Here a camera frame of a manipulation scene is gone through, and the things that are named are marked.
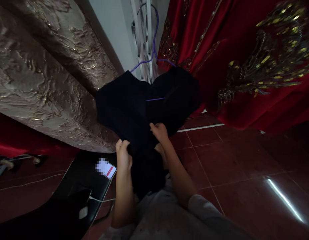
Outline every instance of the black chair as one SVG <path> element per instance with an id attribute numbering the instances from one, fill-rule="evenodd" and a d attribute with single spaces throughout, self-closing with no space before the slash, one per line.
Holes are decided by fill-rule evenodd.
<path id="1" fill-rule="evenodd" d="M 117 166 L 115 153 L 79 152 L 51 198 L 32 212 L 1 223 L 0 239 L 82 239 L 101 206 L 88 197 L 103 200 L 111 183 L 95 171 L 100 158 Z M 79 219 L 84 207 L 88 214 Z"/>

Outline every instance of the hand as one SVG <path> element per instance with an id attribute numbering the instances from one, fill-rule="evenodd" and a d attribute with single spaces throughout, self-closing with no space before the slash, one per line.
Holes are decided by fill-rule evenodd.
<path id="1" fill-rule="evenodd" d="M 116 143 L 118 172 L 130 172 L 131 170 L 132 156 L 130 156 L 127 151 L 129 144 L 129 141 L 122 141 L 121 139 Z"/>
<path id="2" fill-rule="evenodd" d="M 163 123 L 157 123 L 156 125 L 150 123 L 149 125 L 152 133 L 162 145 L 169 141 L 168 132 Z"/>

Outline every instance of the floor tile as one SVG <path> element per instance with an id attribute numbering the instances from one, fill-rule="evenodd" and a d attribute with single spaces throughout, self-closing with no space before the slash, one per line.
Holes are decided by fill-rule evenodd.
<path id="1" fill-rule="evenodd" d="M 265 239 L 269 229 L 263 203 L 250 181 L 213 187 L 226 217 L 252 234 L 256 239 Z"/>
<path id="2" fill-rule="evenodd" d="M 110 206 L 101 206 L 98 213 L 97 213 L 95 220 L 98 220 L 100 218 L 105 217 L 108 214 L 108 212 L 110 211 L 110 209 L 111 209 L 111 205 Z"/>
<path id="3" fill-rule="evenodd" d="M 210 187 L 209 181 L 203 171 L 198 157 L 193 148 L 176 151 L 181 158 L 182 165 L 192 178 L 197 189 Z"/>
<path id="4" fill-rule="evenodd" d="M 196 128 L 196 127 L 203 127 L 210 125 L 210 122 L 206 119 L 205 116 L 197 117 L 197 118 L 190 118 L 187 119 L 184 123 L 184 128 Z"/>
<path id="5" fill-rule="evenodd" d="M 267 134 L 256 137 L 263 149 L 286 171 L 309 167 L 309 153 L 298 143 L 284 136 Z"/>
<path id="6" fill-rule="evenodd" d="M 43 174 L 0 183 L 0 189 L 40 181 L 54 174 Z M 63 175 L 41 182 L 0 191 L 0 223 L 28 213 L 43 205 L 57 189 Z"/>
<path id="7" fill-rule="evenodd" d="M 220 124 L 222 122 L 220 122 L 216 117 L 210 115 L 210 114 L 207 114 L 205 116 L 207 118 L 207 120 L 209 121 L 210 125 L 214 125 L 214 124 Z"/>
<path id="8" fill-rule="evenodd" d="M 225 142 L 248 178 L 283 172 L 280 165 L 254 139 Z"/>
<path id="9" fill-rule="evenodd" d="M 270 180 L 309 224 L 309 197 L 284 174 L 273 176 Z M 213 189 L 225 215 L 256 238 L 309 239 L 309 225 L 293 216 L 286 202 L 275 188 L 270 187 L 266 178 Z"/>
<path id="10" fill-rule="evenodd" d="M 175 150 L 192 147 L 186 132 L 176 133 L 169 139 Z"/>
<path id="11" fill-rule="evenodd" d="M 29 177 L 44 173 L 54 173 L 57 171 L 67 170 L 72 163 L 73 158 L 61 158 L 56 156 L 49 156 L 41 166 L 34 165 L 33 159 L 22 159 L 21 165 L 16 172 L 5 169 L 3 174 L 0 176 L 0 182 L 18 179 L 22 177 Z"/>
<path id="12" fill-rule="evenodd" d="M 309 153 L 309 122 L 293 126 L 285 132 L 285 135 L 298 142 Z"/>
<path id="13" fill-rule="evenodd" d="M 225 143 L 195 147 L 199 160 L 212 186 L 247 179 L 235 156 Z"/>
<path id="14" fill-rule="evenodd" d="M 271 213 L 273 235 L 282 239 L 309 239 L 309 196 L 288 174 L 253 182 L 268 206 L 267 213 Z"/>
<path id="15" fill-rule="evenodd" d="M 230 141 L 244 138 L 252 138 L 256 135 L 259 135 L 260 132 L 256 129 L 247 128 L 245 130 L 237 130 L 229 126 L 219 126 L 214 128 L 219 134 L 222 141 Z"/>
<path id="16" fill-rule="evenodd" d="M 89 240 L 97 240 L 101 237 L 101 235 L 110 227 L 111 225 L 111 219 L 112 219 L 112 213 L 110 216 L 103 220 L 102 222 L 92 225 L 89 230 Z"/>
<path id="17" fill-rule="evenodd" d="M 88 231 L 86 232 L 86 234 L 81 240 L 89 240 L 89 233 L 90 233 L 90 229 L 88 229 Z"/>
<path id="18" fill-rule="evenodd" d="M 289 173 L 290 177 L 309 194 L 309 169 L 298 170 Z"/>
<path id="19" fill-rule="evenodd" d="M 187 133 L 194 147 L 221 142 L 221 139 L 213 128 L 192 130 L 187 131 Z"/>
<path id="20" fill-rule="evenodd" d="M 222 209 L 220 207 L 220 204 L 212 190 L 212 188 L 204 188 L 204 189 L 200 189 L 199 190 L 199 194 L 201 196 L 203 196 L 206 200 L 208 200 L 209 202 L 211 202 L 216 209 L 218 209 L 218 211 L 223 214 Z"/>

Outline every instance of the beige brocade fabric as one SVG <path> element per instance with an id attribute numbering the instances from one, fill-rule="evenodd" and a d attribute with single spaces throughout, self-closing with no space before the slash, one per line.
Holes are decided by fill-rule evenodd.
<path id="1" fill-rule="evenodd" d="M 93 96 L 1 6 L 0 112 L 74 147 L 115 151 Z"/>
<path id="2" fill-rule="evenodd" d="M 74 0 L 0 0 L 91 94 L 118 77 Z"/>

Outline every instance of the smartphone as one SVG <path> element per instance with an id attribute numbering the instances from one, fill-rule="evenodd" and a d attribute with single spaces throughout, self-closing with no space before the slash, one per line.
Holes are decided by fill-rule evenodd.
<path id="1" fill-rule="evenodd" d="M 109 161 L 107 161 L 107 159 L 105 158 L 99 159 L 95 169 L 97 172 L 99 172 L 101 175 L 104 175 L 109 180 L 114 177 L 117 171 L 117 168 L 111 163 L 109 163 Z"/>

